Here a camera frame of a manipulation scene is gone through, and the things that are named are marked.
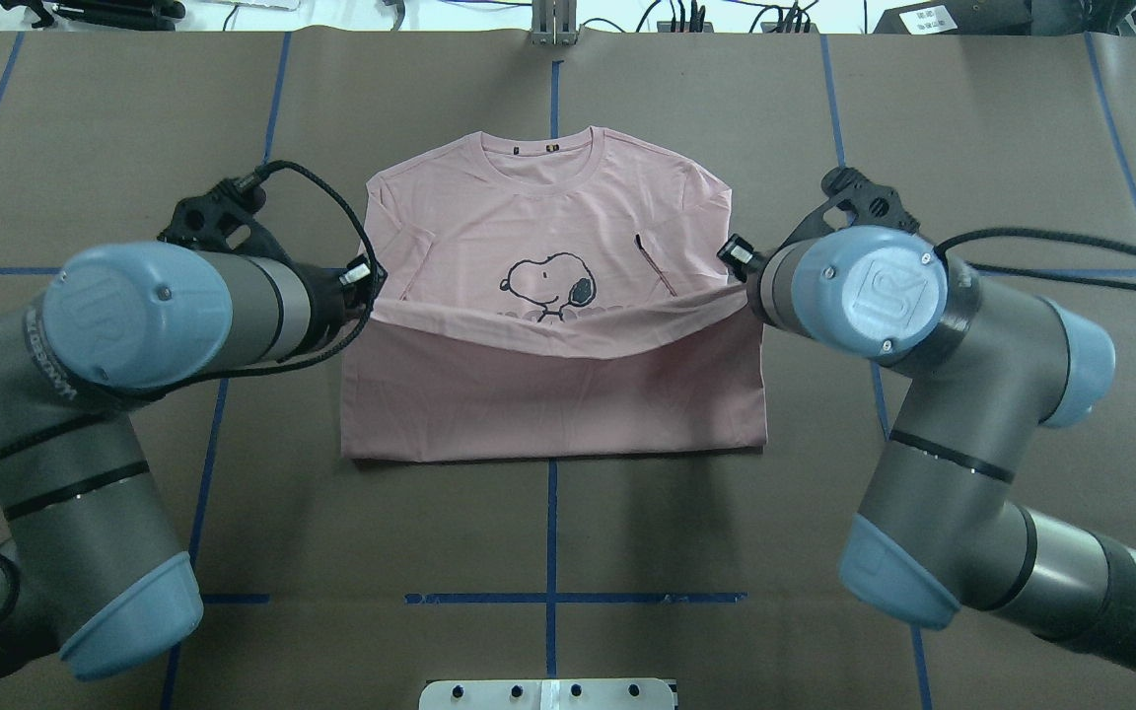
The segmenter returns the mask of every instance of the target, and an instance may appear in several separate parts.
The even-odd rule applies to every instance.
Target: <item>round joint cover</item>
[[[878,358],[901,354],[927,337],[941,320],[947,289],[929,243],[863,225],[835,231],[805,252],[792,301],[817,341]]]
[[[110,243],[64,265],[41,314],[51,350],[85,381],[152,390],[199,373],[226,342],[231,294],[217,269],[170,243]]]

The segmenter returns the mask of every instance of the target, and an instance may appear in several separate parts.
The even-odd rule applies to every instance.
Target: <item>white label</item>
[[[950,17],[950,10],[943,5],[902,12],[901,22],[905,23],[905,28],[910,31],[910,34],[935,34],[959,28],[954,18]]]

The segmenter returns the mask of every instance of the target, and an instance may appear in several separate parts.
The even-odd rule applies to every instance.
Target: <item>robotic arm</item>
[[[1136,670],[1136,550],[1006,500],[1037,424],[1086,417],[1110,387],[1106,332],[1058,302],[938,258],[892,189],[852,168],[775,251],[718,257],[763,323],[912,384],[853,518],[840,577],[861,601],[941,629],[967,605]],[[855,216],[840,231],[833,207]]]
[[[222,181],[179,202],[160,242],[83,251],[0,315],[0,506],[11,531],[0,545],[0,677],[57,651],[77,678],[107,677],[189,635],[198,585],[127,414],[177,386],[319,350],[369,314],[384,277],[374,260],[344,273],[298,265],[253,220],[258,186],[279,167],[298,168]],[[233,248],[240,226],[250,236]]]

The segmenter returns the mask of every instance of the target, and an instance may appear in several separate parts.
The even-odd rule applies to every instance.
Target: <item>light blue joint cap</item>
[[[1042,300],[1059,315],[1068,336],[1068,386],[1054,414],[1042,425],[1070,427],[1083,421],[1112,387],[1112,378],[1117,376],[1117,343],[1089,318],[1072,314],[1050,298]]]
[[[64,367],[116,390],[152,390],[193,376],[231,329],[217,269],[172,243],[110,243],[64,265],[41,307]]]
[[[861,225],[819,239],[796,265],[792,302],[819,342],[862,358],[902,354],[928,337],[950,292],[921,237]]]
[[[860,513],[840,558],[840,582],[862,602],[925,629],[945,628],[961,609],[932,571]]]
[[[191,560],[179,552],[83,624],[59,646],[59,658],[80,682],[95,682],[168,651],[203,615]]]

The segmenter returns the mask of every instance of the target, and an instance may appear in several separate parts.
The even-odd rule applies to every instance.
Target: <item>pink t-shirt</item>
[[[410,461],[766,443],[729,187],[590,127],[475,133],[367,183],[389,281],[344,352],[342,450]]]

